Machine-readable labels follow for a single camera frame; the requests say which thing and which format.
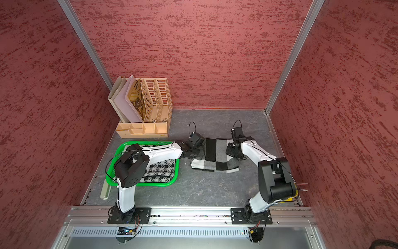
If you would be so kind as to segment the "grey black striped scarf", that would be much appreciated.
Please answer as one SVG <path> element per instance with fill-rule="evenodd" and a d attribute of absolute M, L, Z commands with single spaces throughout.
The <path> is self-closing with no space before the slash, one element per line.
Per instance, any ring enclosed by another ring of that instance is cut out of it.
<path fill-rule="evenodd" d="M 240 161 L 226 154 L 230 143 L 232 140 L 206 138 L 199 155 L 191 161 L 191 168 L 224 173 L 239 171 Z"/>

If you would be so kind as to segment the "black white checkered knit scarf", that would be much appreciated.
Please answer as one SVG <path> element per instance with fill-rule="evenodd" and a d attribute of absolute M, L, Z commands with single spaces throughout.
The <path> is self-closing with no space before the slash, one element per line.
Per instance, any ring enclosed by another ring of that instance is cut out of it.
<path fill-rule="evenodd" d="M 119 148 L 125 152 L 132 144 L 139 144 L 141 147 L 151 148 L 171 144 L 165 141 L 129 141 L 122 144 Z M 146 169 L 144 176 L 138 183 L 138 186 L 148 187 L 167 187 L 177 180 L 179 171 L 179 160 L 169 159 L 152 164 Z"/>

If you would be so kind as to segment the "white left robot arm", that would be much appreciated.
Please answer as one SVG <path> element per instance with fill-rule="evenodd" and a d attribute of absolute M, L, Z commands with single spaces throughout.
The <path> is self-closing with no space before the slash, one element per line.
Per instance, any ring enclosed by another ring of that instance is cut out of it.
<path fill-rule="evenodd" d="M 203 142 L 194 144 L 188 141 L 177 141 L 155 147 L 142 147 L 135 143 L 127 147 L 124 152 L 116 154 L 108 163 L 114 174 L 111 175 L 107 171 L 105 174 L 118 187 L 117 210 L 123 215 L 135 211 L 136 185 L 144 177 L 149 166 L 166 160 L 195 158 L 203 146 Z"/>

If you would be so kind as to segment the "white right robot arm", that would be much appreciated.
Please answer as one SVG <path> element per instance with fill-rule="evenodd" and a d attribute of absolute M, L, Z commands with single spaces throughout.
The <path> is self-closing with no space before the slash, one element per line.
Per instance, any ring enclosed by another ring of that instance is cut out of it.
<path fill-rule="evenodd" d="M 249 213 L 263 213 L 277 203 L 296 198 L 296 183 L 286 158 L 278 158 L 256 141 L 245 138 L 229 143 L 226 154 L 235 159 L 250 159 L 258 167 L 259 192 L 248 201 Z"/>

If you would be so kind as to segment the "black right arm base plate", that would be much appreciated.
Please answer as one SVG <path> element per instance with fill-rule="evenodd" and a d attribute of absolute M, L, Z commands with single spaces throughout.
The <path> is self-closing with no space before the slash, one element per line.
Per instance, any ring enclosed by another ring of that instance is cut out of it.
<path fill-rule="evenodd" d="M 273 223 L 270 210 L 261 213 L 253 213 L 247 208 L 231 208 L 231 221 L 234 225 L 271 225 Z"/>

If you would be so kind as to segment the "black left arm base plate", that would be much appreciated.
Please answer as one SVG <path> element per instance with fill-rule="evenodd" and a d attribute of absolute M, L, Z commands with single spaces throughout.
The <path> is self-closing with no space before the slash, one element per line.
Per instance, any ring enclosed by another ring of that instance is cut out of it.
<path fill-rule="evenodd" d="M 149 207 L 135 207 L 126 213 L 122 213 L 117 206 L 112 206 L 108 210 L 108 224 L 116 225 L 138 225 L 148 224 L 151 215 L 151 208 Z"/>

